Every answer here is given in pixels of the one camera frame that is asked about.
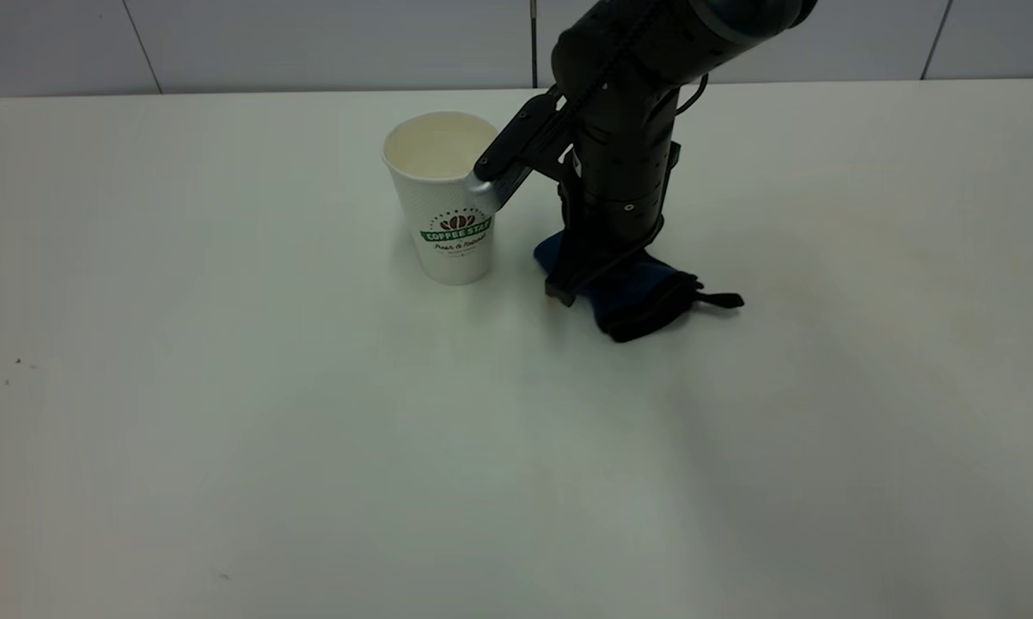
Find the white table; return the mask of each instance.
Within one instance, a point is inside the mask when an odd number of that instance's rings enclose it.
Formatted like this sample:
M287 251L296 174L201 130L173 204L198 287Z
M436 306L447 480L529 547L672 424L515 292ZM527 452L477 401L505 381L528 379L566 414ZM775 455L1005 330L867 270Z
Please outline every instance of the white table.
M630 345L400 226L529 95L0 100L0 619L1033 618L1033 82L714 86Z

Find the dark blue towel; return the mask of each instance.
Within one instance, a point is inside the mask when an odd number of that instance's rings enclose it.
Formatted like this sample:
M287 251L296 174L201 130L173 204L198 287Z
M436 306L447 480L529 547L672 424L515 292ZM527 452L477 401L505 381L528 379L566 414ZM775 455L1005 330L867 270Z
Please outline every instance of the dark blue towel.
M555 269L561 242L563 234L559 233L535 248L536 262L543 271ZM602 332L615 341L631 341L665 328L697 302L725 309L744 305L739 295L705 295L701 289L696 275L678 271L643 250L576 293L592 303Z

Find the cable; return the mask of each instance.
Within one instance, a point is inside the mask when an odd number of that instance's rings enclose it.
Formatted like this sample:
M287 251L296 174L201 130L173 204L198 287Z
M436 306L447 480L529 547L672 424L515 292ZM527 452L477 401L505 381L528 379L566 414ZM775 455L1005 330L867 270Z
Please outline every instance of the cable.
M685 114L686 111L690 109L690 106L693 106L693 103L696 102L698 98L700 98L700 95L703 95L703 91L708 89L709 89L709 74L705 73L703 78L700 79L700 87L696 89L696 94L692 95L692 98L689 98L687 101L685 101L685 104L679 106L678 116Z

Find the white paper cup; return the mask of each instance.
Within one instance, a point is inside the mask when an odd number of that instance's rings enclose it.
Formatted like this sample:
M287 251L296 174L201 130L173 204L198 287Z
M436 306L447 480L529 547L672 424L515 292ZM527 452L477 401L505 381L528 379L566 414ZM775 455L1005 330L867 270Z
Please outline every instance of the white paper cup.
M477 116L439 111L403 122L383 142L417 255L439 283L473 282L494 260L494 220L472 207L465 180L497 134Z

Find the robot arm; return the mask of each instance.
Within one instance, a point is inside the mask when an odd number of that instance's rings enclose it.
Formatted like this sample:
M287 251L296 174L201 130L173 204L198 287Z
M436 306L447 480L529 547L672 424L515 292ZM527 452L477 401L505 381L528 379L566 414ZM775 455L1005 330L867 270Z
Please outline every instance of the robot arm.
M815 4L600 0L560 35L556 86L482 154L470 196L493 214L533 169L559 182L565 230L546 290L571 305L661 231L681 87L803 23Z

